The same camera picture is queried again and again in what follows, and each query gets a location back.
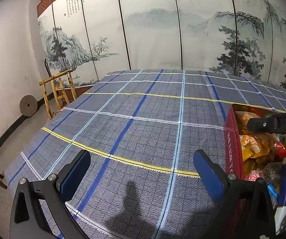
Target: candy wrapper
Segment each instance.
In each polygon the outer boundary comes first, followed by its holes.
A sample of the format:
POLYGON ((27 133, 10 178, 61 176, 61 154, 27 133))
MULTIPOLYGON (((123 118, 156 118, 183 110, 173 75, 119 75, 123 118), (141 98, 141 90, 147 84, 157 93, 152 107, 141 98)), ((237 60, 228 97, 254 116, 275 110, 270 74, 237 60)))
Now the candy wrapper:
POLYGON ((274 144, 272 151, 275 155, 278 155, 281 160, 284 160, 286 157, 286 148, 281 141, 274 144))
POLYGON ((275 209, 278 205, 277 204, 278 192, 276 191, 276 189, 271 184, 268 184, 267 189, 268 189, 268 193, 270 195, 270 199, 272 201, 273 209, 275 209))
POLYGON ((253 170, 246 176, 245 180, 254 182, 257 178, 264 178, 263 172, 258 170, 253 170))
POLYGON ((249 158, 243 163, 244 176, 247 176, 251 171, 257 170, 258 164, 255 159, 249 158))
POLYGON ((254 136, 240 135, 241 152, 243 161, 249 158, 258 158, 269 154, 269 149, 264 147, 254 136))

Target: snack bag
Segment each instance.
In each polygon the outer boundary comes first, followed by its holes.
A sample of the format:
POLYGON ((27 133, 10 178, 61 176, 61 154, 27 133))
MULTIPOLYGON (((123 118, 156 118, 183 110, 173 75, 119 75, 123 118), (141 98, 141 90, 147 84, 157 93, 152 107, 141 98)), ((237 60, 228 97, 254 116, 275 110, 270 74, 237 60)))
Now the snack bag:
POLYGON ((258 170, 253 170, 246 176, 245 180, 254 182, 257 178, 264 178, 263 172, 258 170))
POLYGON ((264 169, 267 164, 275 162, 275 157, 273 155, 266 155, 256 158, 256 163, 258 164, 257 169, 264 169))
MULTIPOLYGON (((251 118, 260 118, 256 113, 253 112, 236 112, 237 116, 241 120, 241 123, 247 128, 247 122, 251 118)), ((273 146, 279 142, 279 138, 276 134, 269 133, 252 133, 265 147, 273 149, 273 146)))
POLYGON ((239 139, 243 162, 249 158, 258 158, 269 154, 269 149, 257 141, 254 136, 240 135, 239 139))
POLYGON ((257 139, 270 150, 272 150, 274 145, 279 142, 279 138, 276 134, 255 133, 255 137, 257 137, 257 139))
POLYGON ((236 112, 237 116, 241 120, 244 127, 247 127, 247 122, 251 118, 259 118, 256 113, 253 112, 236 112))
POLYGON ((255 159, 249 158, 243 163, 244 175, 247 176, 251 171, 257 170, 258 164, 255 159))

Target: red box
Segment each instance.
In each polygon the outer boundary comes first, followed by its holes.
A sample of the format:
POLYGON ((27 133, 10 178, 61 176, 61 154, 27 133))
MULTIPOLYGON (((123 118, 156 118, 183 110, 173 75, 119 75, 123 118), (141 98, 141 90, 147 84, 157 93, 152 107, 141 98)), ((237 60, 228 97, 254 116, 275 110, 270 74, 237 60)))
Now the red box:
POLYGON ((224 125, 226 170, 225 173, 234 173, 238 178, 244 180, 243 160, 241 154, 241 143, 235 112, 254 112, 261 118, 275 112, 240 104, 232 104, 228 111, 224 125))

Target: white stripe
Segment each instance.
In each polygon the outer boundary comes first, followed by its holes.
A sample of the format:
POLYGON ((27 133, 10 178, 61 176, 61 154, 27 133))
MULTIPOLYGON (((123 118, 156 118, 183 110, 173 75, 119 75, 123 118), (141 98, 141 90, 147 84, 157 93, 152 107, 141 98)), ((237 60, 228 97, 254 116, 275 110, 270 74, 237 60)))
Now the white stripe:
POLYGON ((35 177, 38 178, 39 180, 42 180, 41 176, 38 174, 38 172, 35 170, 35 168, 31 165, 31 163, 29 162, 27 157, 24 155, 24 153, 21 152, 20 154, 21 154, 22 158, 24 159, 24 161, 26 162, 27 166, 31 169, 31 171, 35 175, 35 177))
MULTIPOLYGON (((268 97, 274 98, 274 96, 271 96, 271 95, 269 95, 269 94, 265 94, 265 93, 262 93, 262 94, 263 94, 263 95, 265 95, 265 96, 268 96, 268 97)), ((286 99, 278 98, 278 97, 276 97, 276 96, 275 96, 275 98, 276 98, 276 99, 278 99, 278 100, 286 101, 286 99)))
POLYGON ((96 230, 100 231, 101 233, 104 233, 106 235, 109 235, 113 238, 119 238, 119 239, 130 239, 129 237, 126 237, 124 235, 121 235, 120 233, 114 232, 110 229, 108 229, 107 227, 102 226, 101 224, 99 224, 98 222, 95 222, 91 219, 89 219, 87 216, 85 216, 84 214, 82 214, 82 212, 79 212, 75 207, 73 207, 71 204, 69 203, 65 203, 65 205, 67 206, 67 209, 73 214, 76 215, 79 219, 81 219, 83 222, 85 222, 86 224, 94 227, 96 230))
POLYGON ((72 141, 66 146, 66 148, 64 149, 64 151, 60 154, 59 158, 56 159, 56 161, 53 163, 52 167, 48 170, 48 172, 46 173, 46 175, 43 177, 43 179, 46 179, 46 177, 53 172, 56 164, 62 159, 62 157, 64 156, 64 154, 66 153, 66 151, 70 148, 70 146, 72 145, 72 143, 74 142, 74 140, 77 138, 77 136, 91 123, 91 121, 97 116, 97 114, 119 93, 121 92, 135 77, 137 77, 140 73, 142 72, 139 71, 139 73, 137 73, 134 77, 132 77, 132 79, 130 81, 128 81, 121 89, 119 89, 111 98, 108 99, 107 102, 105 102, 105 104, 98 110, 97 113, 94 114, 94 116, 91 117, 91 119, 84 125, 83 128, 81 128, 81 130, 75 134, 75 136, 73 137, 72 141))
MULTIPOLYGON (((163 74, 183 74, 183 73, 180 73, 180 72, 141 72, 142 74, 145 74, 145 73, 148 73, 148 74, 159 74, 159 73, 163 73, 163 74)), ((109 74, 109 75, 106 75, 106 76, 111 76, 111 75, 118 75, 118 74, 136 74, 136 73, 112 73, 112 74, 109 74)))
MULTIPOLYGON (((26 158, 26 156, 23 154, 23 152, 21 152, 21 156, 23 157, 24 161, 27 163, 27 166, 29 166, 29 168, 31 169, 31 171, 33 172, 33 174, 38 178, 38 180, 42 180, 42 177, 40 176, 40 174, 35 170, 35 168, 31 165, 31 163, 29 162, 29 160, 26 158)), ((79 212, 76 208, 74 208, 71 204, 69 203, 65 203, 67 209, 74 215, 76 215, 78 218, 80 218, 83 222, 87 223, 88 225, 90 225, 91 227, 94 227, 96 230, 99 230, 100 232, 109 235, 109 236, 113 236, 115 238, 120 238, 120 239, 129 239, 128 237, 125 237, 117 232, 113 232, 112 230, 102 226, 101 224, 89 219, 87 216, 85 216, 84 214, 82 214, 81 212, 79 212)))
MULTIPOLYGON (((165 123, 165 124, 175 124, 177 125, 178 121, 170 121, 170 120, 159 120, 159 119, 148 119, 143 117, 133 117, 128 115, 121 115, 121 114, 112 114, 109 112, 94 112, 94 111, 86 111, 86 110, 78 110, 78 109, 72 109, 65 107, 63 110, 69 110, 69 111, 75 111, 75 112, 84 112, 84 113, 91 113, 91 114, 101 114, 101 115, 108 115, 111 117, 120 117, 125 119, 136 119, 136 120, 144 120, 144 121, 152 121, 152 122, 159 122, 159 123, 165 123)), ((193 126, 193 127, 204 127, 204 128, 216 128, 216 129, 224 129, 223 127, 216 126, 216 125, 210 125, 210 124, 196 124, 196 123, 189 123, 189 122, 182 122, 182 125, 184 126, 193 126)))
POLYGON ((223 87, 223 86, 219 86, 219 85, 215 85, 215 84, 191 83, 191 82, 187 82, 187 83, 185 83, 185 84, 204 85, 204 86, 215 86, 215 87, 224 88, 224 89, 236 90, 235 88, 223 87))
POLYGON ((224 130, 224 127, 220 127, 220 126, 216 126, 216 125, 193 124, 193 123, 187 123, 187 122, 182 122, 182 125, 191 126, 191 127, 205 127, 205 128, 215 128, 215 129, 224 130))
POLYGON ((241 97, 244 99, 244 101, 246 102, 246 104, 249 105, 247 99, 244 97, 244 95, 241 93, 241 91, 237 88, 237 86, 233 83, 233 81, 230 79, 230 77, 229 77, 227 74, 225 74, 225 75, 226 75, 226 77, 228 78, 228 80, 230 80, 230 82, 232 83, 232 85, 235 86, 236 90, 239 92, 239 94, 240 94, 241 97))
MULTIPOLYGON (((127 82, 127 81, 110 81, 110 82, 100 82, 100 83, 114 83, 114 82, 127 82)), ((163 83, 182 83, 182 82, 167 82, 167 81, 150 81, 150 80, 143 80, 143 81, 132 81, 132 82, 163 82, 163 83)))
POLYGON ((267 89, 266 87, 266 90, 278 101, 278 103, 283 107, 283 109, 286 111, 285 107, 281 104, 281 102, 276 98, 276 96, 274 94, 271 93, 270 90, 267 89))
POLYGON ((285 89, 283 87, 281 87, 281 89, 284 91, 284 93, 286 93, 285 89))

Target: plastic bag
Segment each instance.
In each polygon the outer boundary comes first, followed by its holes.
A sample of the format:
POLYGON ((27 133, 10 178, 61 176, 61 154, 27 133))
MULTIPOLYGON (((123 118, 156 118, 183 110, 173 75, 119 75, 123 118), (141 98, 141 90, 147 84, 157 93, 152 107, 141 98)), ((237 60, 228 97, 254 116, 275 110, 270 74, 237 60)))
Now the plastic bag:
POLYGON ((247 176, 251 171, 257 170, 258 164, 255 159, 249 158, 243 163, 244 176, 247 176))
POLYGON ((258 158, 269 154, 269 149, 264 147, 254 136, 240 135, 241 153, 243 162, 249 158, 258 158))
POLYGON ((282 162, 278 163, 269 163, 263 169, 263 174, 267 184, 272 183, 274 185, 280 183, 281 179, 281 166, 282 162))
POLYGON ((259 177, 264 178, 263 172, 258 170, 253 170, 246 176, 245 180, 254 182, 259 177))
POLYGON ((236 114, 241 120, 244 127, 247 127, 247 122, 249 119, 259 118, 259 116, 253 112, 236 112, 236 114))
POLYGON ((258 164, 257 169, 260 170, 264 169, 267 164, 273 162, 275 162, 275 157, 272 154, 256 158, 256 163, 258 164))
POLYGON ((255 137, 267 148, 272 150, 277 142, 279 142, 279 138, 276 134, 269 133, 255 133, 255 137))

